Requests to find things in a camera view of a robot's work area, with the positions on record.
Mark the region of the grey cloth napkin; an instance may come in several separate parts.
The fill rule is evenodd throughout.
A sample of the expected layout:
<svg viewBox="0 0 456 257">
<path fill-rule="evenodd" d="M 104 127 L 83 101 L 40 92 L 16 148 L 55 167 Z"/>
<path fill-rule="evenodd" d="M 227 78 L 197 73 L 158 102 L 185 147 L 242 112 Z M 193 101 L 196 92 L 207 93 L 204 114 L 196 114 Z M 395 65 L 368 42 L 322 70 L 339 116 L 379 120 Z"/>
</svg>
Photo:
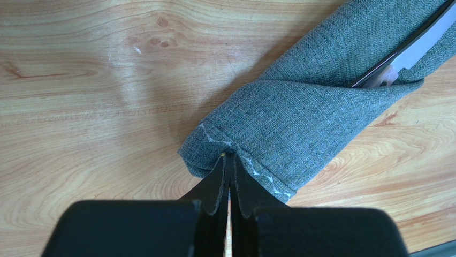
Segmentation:
<svg viewBox="0 0 456 257">
<path fill-rule="evenodd" d="M 392 85 L 351 88 L 443 1 L 347 1 L 202 119 L 178 154 L 203 178 L 222 153 L 282 202 L 455 55 L 455 27 Z"/>
</svg>

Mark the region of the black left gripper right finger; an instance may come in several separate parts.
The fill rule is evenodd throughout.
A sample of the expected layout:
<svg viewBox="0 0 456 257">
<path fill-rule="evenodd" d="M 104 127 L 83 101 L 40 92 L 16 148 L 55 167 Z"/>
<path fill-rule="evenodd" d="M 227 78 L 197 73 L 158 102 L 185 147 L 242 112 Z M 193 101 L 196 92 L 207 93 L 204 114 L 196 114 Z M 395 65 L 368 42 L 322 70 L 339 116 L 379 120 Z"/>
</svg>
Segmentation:
<svg viewBox="0 0 456 257">
<path fill-rule="evenodd" d="M 261 186 L 236 154 L 229 156 L 234 256 L 407 256 L 384 211 L 290 207 Z"/>
</svg>

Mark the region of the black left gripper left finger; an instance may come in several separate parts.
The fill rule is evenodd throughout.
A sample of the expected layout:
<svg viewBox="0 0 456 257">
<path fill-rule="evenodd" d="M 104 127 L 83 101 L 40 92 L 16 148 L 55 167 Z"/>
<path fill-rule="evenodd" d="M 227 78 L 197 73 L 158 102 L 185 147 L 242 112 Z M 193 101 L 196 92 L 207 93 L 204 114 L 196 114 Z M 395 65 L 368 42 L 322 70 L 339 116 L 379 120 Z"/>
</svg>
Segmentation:
<svg viewBox="0 0 456 257">
<path fill-rule="evenodd" d="M 55 226 L 43 256 L 223 256 L 225 157 L 177 200 L 82 200 Z"/>
</svg>

